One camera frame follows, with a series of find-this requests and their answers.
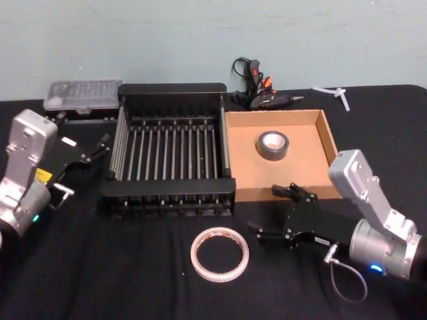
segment clear tape roll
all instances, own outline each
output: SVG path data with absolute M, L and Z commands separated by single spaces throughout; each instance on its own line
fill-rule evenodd
M 242 250 L 242 260 L 235 269 L 225 273 L 215 273 L 207 270 L 200 264 L 199 259 L 197 258 L 197 250 L 204 241 L 212 237 L 227 237 L 239 245 Z M 206 229 L 194 239 L 190 249 L 190 258 L 195 271 L 200 275 L 200 277 L 211 282 L 223 283 L 236 279 L 245 271 L 249 262 L 249 247 L 245 239 L 238 232 L 225 227 L 215 227 Z

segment power cord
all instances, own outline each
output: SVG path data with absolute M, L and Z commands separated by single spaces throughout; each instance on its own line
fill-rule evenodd
M 341 293 L 341 291 L 338 289 L 338 287 L 337 287 L 337 285 L 335 283 L 334 265 L 338 265 L 340 267 L 346 268 L 347 270 L 350 270 L 351 272 L 353 272 L 360 279 L 360 282 L 362 282 L 363 289 L 364 289 L 364 294 L 363 294 L 362 298 L 356 299 L 356 300 L 355 299 L 349 299 L 349 298 L 345 297 Z M 366 297 L 368 296 L 368 285 L 366 284 L 366 280 L 365 280 L 365 278 L 363 278 L 363 275 L 359 271 L 357 271 L 355 268 L 353 268 L 353 267 L 351 267 L 351 266 L 349 266 L 349 265 L 347 265 L 345 263 L 342 263 L 342 262 L 340 262 L 337 259 L 332 259 L 331 263 L 330 263 L 330 266 L 331 266 L 332 286 L 334 287 L 334 290 L 335 290 L 336 294 L 339 295 L 341 299 L 343 299 L 343 300 L 345 300 L 347 302 L 353 302 L 353 303 L 363 302 L 366 299 Z
M 336 251 L 338 250 L 338 245 L 335 243 L 333 245 L 331 245 L 329 247 L 329 251 L 326 254 L 325 258 L 323 259 L 323 262 L 327 265 L 330 265 L 330 270 L 331 270 L 331 280 L 332 280 L 332 287 L 334 288 L 336 294 L 343 299 L 344 301 L 347 302 L 353 302 L 353 303 L 359 303 L 359 302 L 363 302 L 366 297 L 368 296 L 368 285 L 366 284 L 365 278 L 363 278 L 363 275 L 357 271 L 355 268 L 339 261 L 338 259 L 334 259 L 334 255 L 336 253 Z M 339 267 L 343 267 L 347 270 L 350 270 L 352 273 L 354 273 L 362 282 L 363 285 L 363 289 L 364 289 L 364 294 L 362 296 L 362 298 L 360 299 L 349 299 L 347 297 L 345 297 L 341 291 L 338 289 L 336 283 L 335 283 L 335 277 L 334 277 L 334 265 L 337 265 Z

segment cardboard box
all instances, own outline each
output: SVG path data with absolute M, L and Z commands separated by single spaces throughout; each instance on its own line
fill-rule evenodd
M 236 201 L 279 200 L 272 185 L 287 187 L 291 182 L 320 199 L 340 197 L 328 177 L 338 152 L 323 110 L 227 112 L 226 125 Z M 256 143 L 265 131 L 289 138 L 282 160 L 268 161 L 258 154 Z

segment gray cable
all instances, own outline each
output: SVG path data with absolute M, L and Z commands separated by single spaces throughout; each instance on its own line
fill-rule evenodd
M 340 292 L 340 290 L 338 289 L 338 287 L 335 284 L 335 278 L 334 278 L 334 265 L 338 265 L 340 267 L 346 268 L 347 270 L 350 270 L 351 272 L 353 272 L 355 275 L 358 276 L 358 278 L 360 279 L 360 281 L 363 284 L 363 288 L 364 288 L 364 294 L 363 297 L 359 300 L 353 300 L 353 299 L 349 299 L 345 296 L 342 295 L 342 293 Z M 366 297 L 368 296 L 368 285 L 366 284 L 365 278 L 363 278 L 363 275 L 357 271 L 355 268 L 340 262 L 337 259 L 332 259 L 330 261 L 330 266 L 331 266 L 331 280 L 332 280 L 332 286 L 334 287 L 335 292 L 337 293 L 337 295 L 340 296 L 341 299 L 347 301 L 347 302 L 354 302 L 354 303 L 358 303 L 358 302 L 363 302 L 363 300 L 366 299 Z

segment blue led light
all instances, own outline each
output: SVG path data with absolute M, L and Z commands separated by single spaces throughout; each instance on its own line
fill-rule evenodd
M 383 272 L 383 269 L 379 265 L 371 265 L 370 268 L 372 270 L 375 270 L 375 271 L 378 271 L 378 272 Z

